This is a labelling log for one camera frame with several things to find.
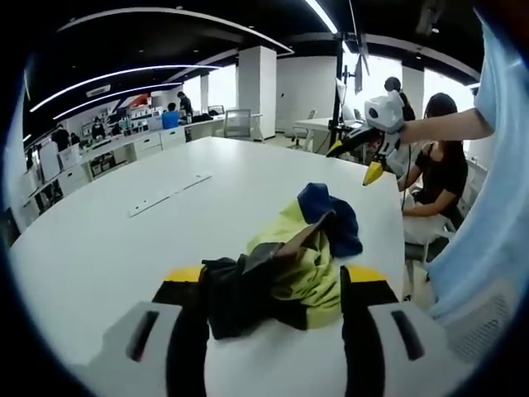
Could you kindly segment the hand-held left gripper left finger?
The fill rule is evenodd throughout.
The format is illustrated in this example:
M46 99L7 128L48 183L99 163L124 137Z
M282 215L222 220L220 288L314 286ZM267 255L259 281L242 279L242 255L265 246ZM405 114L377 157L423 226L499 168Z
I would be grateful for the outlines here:
M82 368L96 396L204 396L207 320L203 268L172 270L152 300L139 302L102 337Z

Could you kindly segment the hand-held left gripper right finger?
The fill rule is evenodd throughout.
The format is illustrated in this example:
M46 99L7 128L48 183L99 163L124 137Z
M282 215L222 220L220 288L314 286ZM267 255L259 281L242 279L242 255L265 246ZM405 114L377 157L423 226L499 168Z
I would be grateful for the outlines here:
M385 276L340 268L348 396L449 396L473 365L449 346L446 330L396 298Z

